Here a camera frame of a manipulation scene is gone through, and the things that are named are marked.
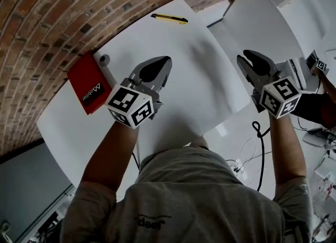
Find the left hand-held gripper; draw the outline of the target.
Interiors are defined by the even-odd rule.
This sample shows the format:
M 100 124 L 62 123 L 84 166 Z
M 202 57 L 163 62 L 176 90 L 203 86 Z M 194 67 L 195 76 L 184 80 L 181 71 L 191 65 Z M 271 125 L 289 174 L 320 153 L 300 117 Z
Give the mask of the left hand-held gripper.
M 159 56 L 137 65 L 128 78 L 116 84 L 105 106 L 112 117 L 132 129 L 153 119 L 162 105 L 160 91 L 172 68 L 169 56 Z

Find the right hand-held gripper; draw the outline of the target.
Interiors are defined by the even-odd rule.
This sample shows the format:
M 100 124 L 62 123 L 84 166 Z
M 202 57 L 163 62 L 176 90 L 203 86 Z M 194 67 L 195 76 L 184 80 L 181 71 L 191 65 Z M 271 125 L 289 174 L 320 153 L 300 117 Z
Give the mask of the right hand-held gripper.
M 259 76 L 272 77 L 278 72 L 269 57 L 248 49 L 243 54 L 237 56 L 237 64 L 255 89 L 259 89 Z M 273 77 L 272 81 L 262 86 L 260 93 L 255 89 L 251 98 L 258 112 L 267 110 L 276 119 L 291 113 L 301 98 L 301 92 L 291 76 L 279 79 Z

